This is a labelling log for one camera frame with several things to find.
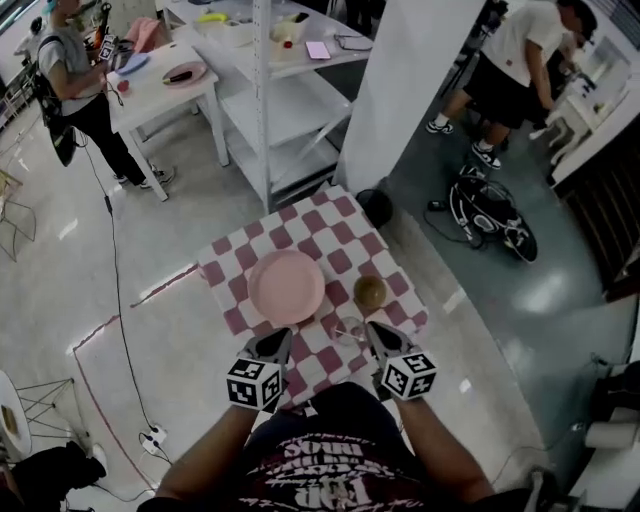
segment hand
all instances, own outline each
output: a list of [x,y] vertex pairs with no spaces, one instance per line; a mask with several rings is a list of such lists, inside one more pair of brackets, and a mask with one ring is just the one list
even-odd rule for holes
[[551,99],[551,96],[547,96],[547,97],[540,96],[539,98],[540,98],[540,104],[542,105],[542,108],[546,110],[553,110],[553,99]]

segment black pants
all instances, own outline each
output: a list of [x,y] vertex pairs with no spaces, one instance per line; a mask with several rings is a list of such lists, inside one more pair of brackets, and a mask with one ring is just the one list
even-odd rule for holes
[[65,119],[96,143],[118,178],[126,176],[134,185],[140,185],[145,180],[122,137],[111,131],[109,101],[104,94],[98,95],[87,106]]
[[59,512],[71,489],[88,487],[106,475],[102,464],[88,459],[74,442],[38,452],[11,472],[30,512]]

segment white shelf unit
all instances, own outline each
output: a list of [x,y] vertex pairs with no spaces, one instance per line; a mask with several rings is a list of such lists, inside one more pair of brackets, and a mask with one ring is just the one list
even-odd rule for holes
[[[253,15],[254,44],[241,48],[225,46],[219,23],[196,23],[191,4],[166,4],[165,9],[177,10],[174,14],[186,23],[173,31],[174,39],[191,44],[219,76],[217,93],[226,117],[229,153],[266,210],[273,211],[278,204],[301,196],[332,176],[339,153],[325,137],[351,114],[352,105],[313,71],[327,63],[309,60],[306,50],[301,57],[299,45],[287,61],[268,62],[272,43],[261,35],[265,16],[269,27],[271,13],[265,7],[270,9],[270,2],[256,2],[261,5],[259,15]],[[232,16],[253,14],[247,11],[251,4],[246,0],[223,0],[214,5]],[[293,3],[286,8],[309,12]],[[313,16],[325,18],[318,13]],[[338,62],[328,65],[363,58],[361,53],[343,53]]]

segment black shorts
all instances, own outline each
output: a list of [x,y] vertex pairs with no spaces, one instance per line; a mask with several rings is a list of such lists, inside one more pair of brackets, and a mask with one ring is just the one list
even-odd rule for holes
[[522,126],[530,105],[528,87],[501,71],[482,53],[464,91],[490,121],[513,129]]

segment plate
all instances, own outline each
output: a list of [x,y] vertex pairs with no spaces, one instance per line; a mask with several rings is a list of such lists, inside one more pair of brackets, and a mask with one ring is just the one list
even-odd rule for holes
[[116,70],[116,74],[120,76],[130,75],[141,67],[146,66],[147,62],[149,62],[148,53],[134,53],[124,66]]
[[313,315],[324,298],[320,266],[303,252],[267,254],[253,267],[249,298],[267,320],[293,325]]
[[180,64],[179,66],[176,66],[175,68],[165,73],[165,75],[162,77],[162,80],[166,80],[167,78],[171,78],[172,76],[180,75],[181,73],[185,73],[187,71],[191,71],[193,73],[189,80],[184,80],[175,84],[167,84],[167,87],[171,87],[172,89],[189,87],[204,76],[204,74],[207,72],[207,65],[204,62],[198,61],[185,62],[184,64]]

